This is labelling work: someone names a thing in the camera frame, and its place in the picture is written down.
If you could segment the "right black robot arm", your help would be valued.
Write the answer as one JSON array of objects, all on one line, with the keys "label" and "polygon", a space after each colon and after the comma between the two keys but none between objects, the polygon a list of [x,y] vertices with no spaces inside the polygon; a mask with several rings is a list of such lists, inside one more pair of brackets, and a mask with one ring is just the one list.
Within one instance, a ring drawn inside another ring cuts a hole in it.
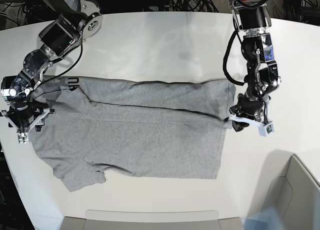
[{"label": "right black robot arm", "polygon": [[1,115],[19,134],[28,133],[32,128],[40,131],[43,119],[53,112],[46,103],[39,103],[31,97],[39,86],[46,84],[44,74],[48,67],[82,46],[84,40],[96,34],[103,22],[100,13],[87,15],[75,11],[64,0],[43,1],[58,14],[57,19],[40,32],[42,46],[24,58],[18,75],[6,76],[1,83],[1,95],[9,105],[9,110],[3,110]]}]

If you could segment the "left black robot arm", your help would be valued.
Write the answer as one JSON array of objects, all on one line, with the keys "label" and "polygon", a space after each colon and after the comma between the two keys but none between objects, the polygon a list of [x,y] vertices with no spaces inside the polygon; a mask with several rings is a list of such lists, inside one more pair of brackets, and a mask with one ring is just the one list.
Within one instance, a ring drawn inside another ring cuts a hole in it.
[{"label": "left black robot arm", "polygon": [[[271,35],[266,31],[272,25],[267,1],[229,0],[234,31],[222,62],[222,70],[228,81],[237,86],[247,85],[245,93],[238,95],[237,104],[230,107],[230,115],[225,121],[231,122],[236,132],[250,125],[256,126],[259,134],[265,137],[274,131],[274,124],[268,118],[270,93],[281,84]],[[247,61],[247,74],[243,81],[238,81],[228,73],[227,62],[234,39],[241,31],[245,33],[239,42]]]}]

